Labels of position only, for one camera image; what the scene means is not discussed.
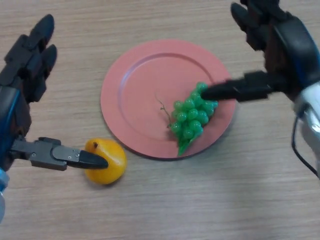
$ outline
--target plastic fruit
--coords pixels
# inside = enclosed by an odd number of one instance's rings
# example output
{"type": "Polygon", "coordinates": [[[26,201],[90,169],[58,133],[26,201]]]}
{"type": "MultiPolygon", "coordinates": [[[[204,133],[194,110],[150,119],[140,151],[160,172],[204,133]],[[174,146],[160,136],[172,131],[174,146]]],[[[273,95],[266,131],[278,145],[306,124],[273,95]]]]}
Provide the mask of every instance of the plastic fruit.
{"type": "Polygon", "coordinates": [[[127,168],[124,149],[113,139],[93,138],[86,142],[84,150],[97,154],[108,162],[105,169],[85,169],[86,177],[100,185],[107,185],[118,180],[127,168]]]}
{"type": "Polygon", "coordinates": [[[182,102],[177,100],[173,103],[172,112],[174,122],[170,121],[170,130],[177,138],[178,156],[181,156],[191,143],[200,137],[204,127],[214,115],[218,107],[217,101],[204,101],[201,92],[208,88],[204,82],[198,82],[189,97],[182,102]]]}

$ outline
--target black cable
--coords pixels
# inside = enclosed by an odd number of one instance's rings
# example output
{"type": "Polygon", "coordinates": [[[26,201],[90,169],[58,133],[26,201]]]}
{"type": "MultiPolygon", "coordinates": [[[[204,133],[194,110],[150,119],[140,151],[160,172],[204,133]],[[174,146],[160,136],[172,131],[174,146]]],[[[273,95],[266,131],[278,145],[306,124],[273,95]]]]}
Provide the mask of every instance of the black cable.
{"type": "Polygon", "coordinates": [[[297,158],[311,171],[318,177],[317,170],[314,169],[313,166],[311,166],[298,152],[297,146],[296,146],[296,131],[297,131],[297,125],[298,125],[299,117],[296,116],[294,123],[293,123],[293,129],[292,129],[292,137],[291,137],[291,147],[297,158]]]}

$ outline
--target pink plate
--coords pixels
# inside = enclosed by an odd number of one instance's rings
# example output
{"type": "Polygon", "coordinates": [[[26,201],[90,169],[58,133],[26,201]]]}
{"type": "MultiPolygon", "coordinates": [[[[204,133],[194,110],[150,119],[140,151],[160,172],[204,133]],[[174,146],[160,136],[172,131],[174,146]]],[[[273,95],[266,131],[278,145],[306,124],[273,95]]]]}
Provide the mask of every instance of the pink plate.
{"type": "MultiPolygon", "coordinates": [[[[157,159],[176,159],[177,141],[161,110],[173,111],[197,82],[209,85],[229,78],[225,66],[209,51],[186,41],[165,39],[141,44],[122,55],[107,73],[101,90],[101,110],[113,135],[129,149],[157,159]]],[[[227,129],[236,102],[220,101],[204,133],[182,157],[201,152],[227,129]]]]}

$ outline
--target robotic hand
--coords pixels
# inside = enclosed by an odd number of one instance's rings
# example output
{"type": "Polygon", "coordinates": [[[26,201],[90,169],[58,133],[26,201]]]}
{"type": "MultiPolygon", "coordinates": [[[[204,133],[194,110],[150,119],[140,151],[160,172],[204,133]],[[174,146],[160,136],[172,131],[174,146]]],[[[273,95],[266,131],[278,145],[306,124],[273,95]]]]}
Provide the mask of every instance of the robotic hand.
{"type": "Polygon", "coordinates": [[[213,85],[202,93],[205,100],[235,99],[238,102],[267,99],[282,92],[294,102],[296,119],[291,145],[297,157],[318,178],[320,171],[320,54],[299,18],[279,7],[280,0],[240,0],[231,14],[246,33],[247,43],[264,52],[264,71],[213,85]],[[316,156],[315,170],[296,150],[297,122],[301,120],[304,140],[316,156]]]}
{"type": "Polygon", "coordinates": [[[54,45],[46,48],[54,32],[54,18],[46,15],[21,35],[5,56],[0,72],[0,222],[5,212],[3,192],[8,186],[15,159],[29,160],[32,166],[64,171],[67,166],[83,169],[108,167],[104,158],[61,145],[58,139],[40,137],[27,142],[31,125],[30,103],[38,102],[46,91],[46,79],[57,59],[54,45]]]}

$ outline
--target wooden table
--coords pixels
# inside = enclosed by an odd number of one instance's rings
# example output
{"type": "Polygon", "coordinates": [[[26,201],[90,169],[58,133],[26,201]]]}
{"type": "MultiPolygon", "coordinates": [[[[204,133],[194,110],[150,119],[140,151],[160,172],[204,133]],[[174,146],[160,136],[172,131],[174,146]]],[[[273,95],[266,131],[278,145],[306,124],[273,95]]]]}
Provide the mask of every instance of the wooden table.
{"type": "MultiPolygon", "coordinates": [[[[44,15],[55,18],[58,60],[41,102],[31,105],[29,140],[82,148],[109,137],[100,111],[108,68],[126,50],[178,38],[202,45],[233,77],[262,69],[245,42],[231,0],[4,0],[0,56],[44,15]]],[[[320,43],[318,0],[283,0],[320,43]]],[[[152,161],[127,152],[112,187],[79,169],[53,171],[18,160],[9,171],[1,240],[311,240],[320,235],[320,187],[290,148],[294,113],[281,94],[238,105],[217,144],[195,157],[152,161]]],[[[300,140],[302,154],[314,157],[300,140]]]]}

